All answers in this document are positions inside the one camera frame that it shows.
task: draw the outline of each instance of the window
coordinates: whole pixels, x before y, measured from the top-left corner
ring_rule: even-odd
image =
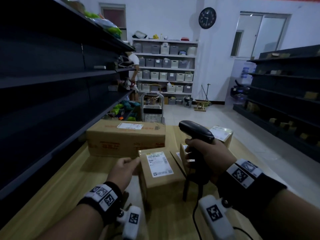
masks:
[[[113,3],[99,3],[101,14],[110,20],[122,31],[121,39],[127,40],[126,5]]]
[[[257,58],[260,53],[277,50],[288,17],[282,14],[241,12],[231,56]]]

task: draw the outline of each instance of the metal cart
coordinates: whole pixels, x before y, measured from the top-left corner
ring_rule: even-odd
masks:
[[[161,89],[159,84],[150,84],[153,86],[158,86]],[[141,112],[142,112],[142,121],[144,122],[156,122],[156,123],[164,123],[163,117],[163,106],[165,98],[159,91],[150,91],[142,94],[141,96]],[[145,105],[144,104],[144,96],[156,98],[159,97],[160,105]]]

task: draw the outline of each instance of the left hand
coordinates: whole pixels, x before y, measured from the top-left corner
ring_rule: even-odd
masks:
[[[111,169],[106,180],[115,183],[123,193],[128,187],[132,174],[139,163],[139,157],[134,160],[130,157],[120,158]]]

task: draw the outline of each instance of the person in white shirt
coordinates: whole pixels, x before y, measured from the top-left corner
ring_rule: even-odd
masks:
[[[131,78],[131,82],[137,84],[137,74],[138,74],[138,71],[139,71],[139,58],[138,56],[136,56],[134,53],[132,52],[126,52],[129,60],[131,60],[134,64],[134,68],[135,68],[135,71],[133,73],[133,76]],[[139,95],[136,91],[133,91],[131,94],[130,94],[130,100],[131,101],[138,101],[139,100]]]

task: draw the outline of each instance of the black clock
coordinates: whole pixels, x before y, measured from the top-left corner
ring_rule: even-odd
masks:
[[[202,28],[208,29],[216,22],[217,13],[212,7],[206,7],[199,15],[199,24]]]

